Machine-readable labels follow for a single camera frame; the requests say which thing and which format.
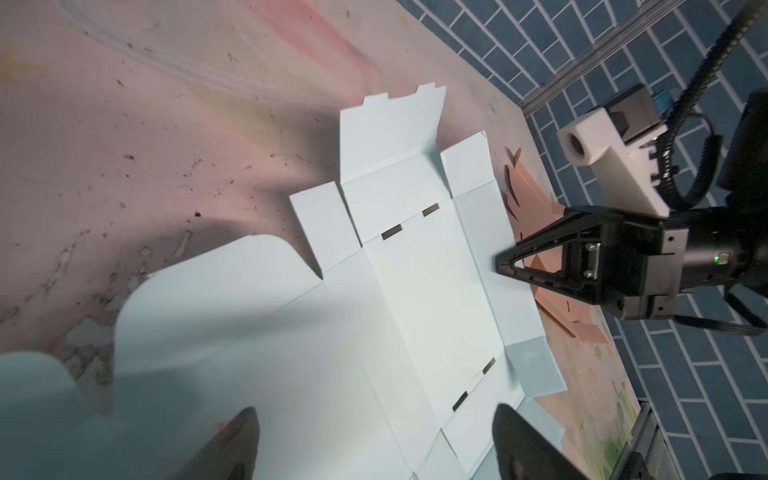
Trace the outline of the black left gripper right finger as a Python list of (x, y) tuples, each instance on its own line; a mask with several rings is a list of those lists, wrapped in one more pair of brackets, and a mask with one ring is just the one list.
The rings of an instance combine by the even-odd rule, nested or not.
[(492, 422), (492, 437), (502, 479), (586, 479), (516, 410), (499, 404)]

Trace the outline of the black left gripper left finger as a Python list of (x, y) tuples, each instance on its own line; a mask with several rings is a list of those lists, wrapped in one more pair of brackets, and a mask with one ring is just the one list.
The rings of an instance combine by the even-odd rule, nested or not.
[(260, 439), (253, 406), (241, 410), (171, 479), (251, 479)]

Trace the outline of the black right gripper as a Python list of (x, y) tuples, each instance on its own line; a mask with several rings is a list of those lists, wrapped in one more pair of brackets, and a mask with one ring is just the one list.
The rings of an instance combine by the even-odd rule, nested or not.
[[(525, 260), (558, 249), (550, 272)], [(532, 286), (600, 305), (623, 320), (679, 319), (680, 293), (724, 289), (726, 303), (757, 319), (731, 290), (767, 294), (767, 212), (730, 207), (667, 217), (583, 206), (497, 254), (495, 271)]]

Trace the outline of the light blue paper box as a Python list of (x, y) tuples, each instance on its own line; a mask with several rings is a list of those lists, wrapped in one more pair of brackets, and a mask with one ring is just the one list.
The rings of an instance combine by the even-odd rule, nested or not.
[(64, 367), (1, 359), (5, 479), (171, 479), (241, 410), (252, 479), (483, 479), (492, 422), (563, 377), (530, 288), (495, 271), (514, 243), (484, 132), (439, 150), (446, 91), (340, 114), (340, 179), (291, 204), (316, 259), (246, 236), (153, 274), (116, 324), (113, 408)]

